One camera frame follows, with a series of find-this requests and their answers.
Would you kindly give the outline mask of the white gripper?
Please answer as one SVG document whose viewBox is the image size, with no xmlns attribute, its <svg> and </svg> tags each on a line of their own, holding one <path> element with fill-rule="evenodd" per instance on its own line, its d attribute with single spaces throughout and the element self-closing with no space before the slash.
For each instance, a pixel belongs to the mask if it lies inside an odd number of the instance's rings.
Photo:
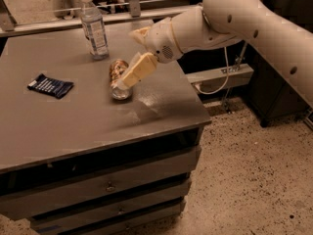
<svg viewBox="0 0 313 235">
<path fill-rule="evenodd" d="M 137 53 L 133 57 L 129 67 L 117 80 L 117 87 L 121 90 L 133 87 L 154 72 L 157 69 L 157 61 L 166 64 L 178 60 L 183 55 L 174 37 L 171 18 L 165 18 L 151 27 L 132 30 L 129 36 L 138 44 L 146 46 L 151 53 Z"/>
</svg>

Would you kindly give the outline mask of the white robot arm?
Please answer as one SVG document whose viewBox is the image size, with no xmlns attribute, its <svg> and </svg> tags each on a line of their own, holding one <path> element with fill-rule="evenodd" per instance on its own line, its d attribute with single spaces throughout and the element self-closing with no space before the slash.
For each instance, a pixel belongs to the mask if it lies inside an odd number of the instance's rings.
<svg viewBox="0 0 313 235">
<path fill-rule="evenodd" d="M 273 13 L 260 0 L 202 0 L 175 17 L 133 30 L 130 36 L 146 52 L 136 54 L 117 80 L 121 90 L 133 87 L 159 63 L 243 40 L 313 107 L 313 34 Z"/>
</svg>

